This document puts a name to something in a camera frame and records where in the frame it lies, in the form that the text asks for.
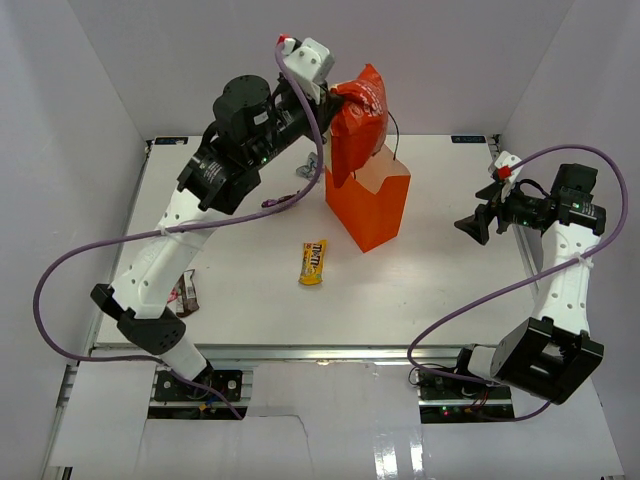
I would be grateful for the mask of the large orange snack pouch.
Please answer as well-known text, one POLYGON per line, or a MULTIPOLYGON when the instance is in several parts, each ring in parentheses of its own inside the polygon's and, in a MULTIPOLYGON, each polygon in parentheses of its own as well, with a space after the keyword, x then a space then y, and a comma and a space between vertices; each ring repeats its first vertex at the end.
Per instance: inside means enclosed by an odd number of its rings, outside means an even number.
POLYGON ((384 143, 388 105, 383 77, 366 64, 354 80, 333 85, 330 92, 344 101, 330 125, 333 186, 361 169, 384 143))

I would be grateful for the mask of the silver blue wrapper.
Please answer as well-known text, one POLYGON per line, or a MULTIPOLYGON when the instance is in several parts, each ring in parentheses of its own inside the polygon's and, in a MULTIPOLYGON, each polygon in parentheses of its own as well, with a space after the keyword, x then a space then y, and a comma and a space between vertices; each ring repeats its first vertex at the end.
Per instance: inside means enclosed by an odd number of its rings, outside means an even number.
POLYGON ((317 175, 321 173, 321 168, 319 167, 319 160, 316 153, 311 152, 305 161, 304 164, 298 166, 295 171, 296 175, 300 178, 311 181, 317 175))

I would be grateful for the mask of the orange paper bag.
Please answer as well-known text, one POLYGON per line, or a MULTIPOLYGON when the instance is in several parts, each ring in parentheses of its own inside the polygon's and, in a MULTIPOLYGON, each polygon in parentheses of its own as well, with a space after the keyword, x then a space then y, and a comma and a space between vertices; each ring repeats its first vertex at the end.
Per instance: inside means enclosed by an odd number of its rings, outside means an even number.
POLYGON ((411 174, 384 143, 344 185, 331 173, 331 132, 325 166, 325 200, 359 249, 366 253, 395 238, 400 230, 411 174))

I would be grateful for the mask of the purple brown chocolate bar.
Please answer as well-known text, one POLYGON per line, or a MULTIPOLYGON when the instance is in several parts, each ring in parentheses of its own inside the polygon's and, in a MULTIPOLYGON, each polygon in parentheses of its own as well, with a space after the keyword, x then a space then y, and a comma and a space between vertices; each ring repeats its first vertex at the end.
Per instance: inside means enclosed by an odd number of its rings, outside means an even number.
POLYGON ((266 199, 261 202, 261 208, 271 209, 280 205, 290 205, 296 197, 296 194, 288 194, 278 198, 266 199))

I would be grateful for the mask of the yellow candy packet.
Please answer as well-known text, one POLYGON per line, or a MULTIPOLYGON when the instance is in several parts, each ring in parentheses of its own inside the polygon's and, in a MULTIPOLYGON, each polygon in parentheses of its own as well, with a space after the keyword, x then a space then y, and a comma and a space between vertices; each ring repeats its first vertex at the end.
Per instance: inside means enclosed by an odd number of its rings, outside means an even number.
POLYGON ((315 286, 323 282, 324 258, 327 241, 305 242, 299 283, 304 286, 315 286))

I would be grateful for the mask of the brown chocolate bar wrapper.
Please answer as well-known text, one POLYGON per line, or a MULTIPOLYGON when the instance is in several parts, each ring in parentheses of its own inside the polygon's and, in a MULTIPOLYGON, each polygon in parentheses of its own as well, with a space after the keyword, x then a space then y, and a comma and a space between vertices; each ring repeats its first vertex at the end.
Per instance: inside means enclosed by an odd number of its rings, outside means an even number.
POLYGON ((178 318, 186 318, 200 309, 194 276, 194 269, 186 270, 169 294, 167 306, 178 318))

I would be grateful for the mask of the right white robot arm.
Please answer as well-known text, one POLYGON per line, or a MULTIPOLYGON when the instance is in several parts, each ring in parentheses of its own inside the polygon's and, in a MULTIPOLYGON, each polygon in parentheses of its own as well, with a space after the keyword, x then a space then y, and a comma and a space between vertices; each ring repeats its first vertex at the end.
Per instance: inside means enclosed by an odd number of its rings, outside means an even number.
POLYGON ((461 350, 451 374, 459 396, 475 398, 490 381, 561 405, 600 365, 604 347, 591 339, 586 316, 591 265, 584 257, 606 224, 605 209, 592 202, 596 177, 594 168, 563 164, 542 198, 525 194, 518 182, 496 182, 477 192, 483 202, 473 215, 455 222, 480 244, 492 222, 499 233, 511 225, 536 230, 544 269, 557 270, 539 281, 531 315, 497 346, 461 350))

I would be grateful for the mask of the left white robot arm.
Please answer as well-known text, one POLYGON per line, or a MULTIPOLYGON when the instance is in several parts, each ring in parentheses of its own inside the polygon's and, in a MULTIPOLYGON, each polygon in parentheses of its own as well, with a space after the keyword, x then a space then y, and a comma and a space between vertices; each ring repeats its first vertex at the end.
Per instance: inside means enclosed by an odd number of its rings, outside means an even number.
POLYGON ((261 169, 300 137, 321 139, 343 104, 324 81, 303 86, 280 77, 275 88, 256 75, 229 81, 177 178, 158 236, 118 278, 93 288, 100 310, 130 343, 177 373, 177 387, 188 398, 209 392, 212 367, 168 307, 170 291, 218 225, 233 220, 260 184, 261 169))

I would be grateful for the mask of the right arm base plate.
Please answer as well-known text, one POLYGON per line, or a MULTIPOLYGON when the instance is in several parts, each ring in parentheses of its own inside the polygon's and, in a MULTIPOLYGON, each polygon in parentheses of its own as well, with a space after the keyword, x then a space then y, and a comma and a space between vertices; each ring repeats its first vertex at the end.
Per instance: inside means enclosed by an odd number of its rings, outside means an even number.
POLYGON ((453 367, 426 364, 435 374, 413 367, 409 384, 417 391, 423 424, 487 422, 488 417, 510 420, 515 417, 511 390, 444 377, 453 367))

